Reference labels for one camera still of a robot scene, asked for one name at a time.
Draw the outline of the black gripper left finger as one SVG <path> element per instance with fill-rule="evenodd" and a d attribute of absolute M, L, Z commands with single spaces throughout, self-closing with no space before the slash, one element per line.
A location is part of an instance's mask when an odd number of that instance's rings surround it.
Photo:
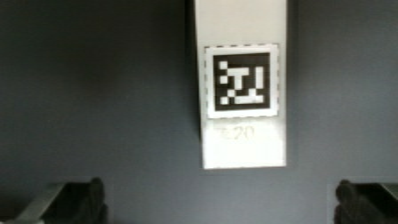
<path fill-rule="evenodd" d="M 108 224 L 101 179 L 51 184 L 28 203 L 14 224 Z"/>

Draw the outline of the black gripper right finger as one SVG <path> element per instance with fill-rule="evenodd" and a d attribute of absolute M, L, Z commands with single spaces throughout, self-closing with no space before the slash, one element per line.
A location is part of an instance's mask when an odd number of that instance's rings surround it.
<path fill-rule="evenodd" d="M 334 224 L 398 224 L 398 183 L 339 182 Z"/>

